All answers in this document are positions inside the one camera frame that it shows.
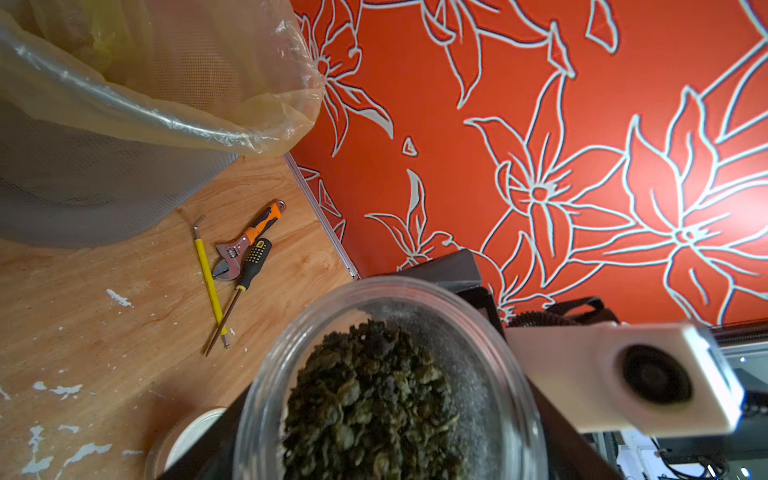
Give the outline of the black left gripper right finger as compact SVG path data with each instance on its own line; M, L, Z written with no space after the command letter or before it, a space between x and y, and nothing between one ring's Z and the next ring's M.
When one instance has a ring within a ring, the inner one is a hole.
M549 478L573 480L622 479L578 433L546 396L528 381L535 399L547 448Z

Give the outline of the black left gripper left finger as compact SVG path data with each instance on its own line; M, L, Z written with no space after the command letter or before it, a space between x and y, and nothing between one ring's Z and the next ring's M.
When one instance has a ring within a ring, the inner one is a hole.
M232 479L234 447L248 389L242 391L210 430L159 479Z

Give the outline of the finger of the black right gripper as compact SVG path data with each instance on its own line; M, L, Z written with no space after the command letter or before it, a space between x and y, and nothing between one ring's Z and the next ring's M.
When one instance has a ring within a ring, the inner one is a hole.
M427 281L458 295L478 310L501 336L504 335L493 296L483 286L475 257L470 251L460 250L417 266L407 267L394 272L394 275Z

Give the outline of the beige lid of back jar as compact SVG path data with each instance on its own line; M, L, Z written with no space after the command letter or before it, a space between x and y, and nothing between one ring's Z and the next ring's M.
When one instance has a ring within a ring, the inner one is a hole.
M144 468L145 479L157 479L177 463L220 419L225 407L200 409L183 417L150 449Z

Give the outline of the glass jar beige lid back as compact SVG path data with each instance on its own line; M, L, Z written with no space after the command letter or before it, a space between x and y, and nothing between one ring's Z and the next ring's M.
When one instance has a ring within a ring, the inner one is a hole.
M434 284L340 287L280 335L240 420L237 479L545 479L543 428L503 336Z

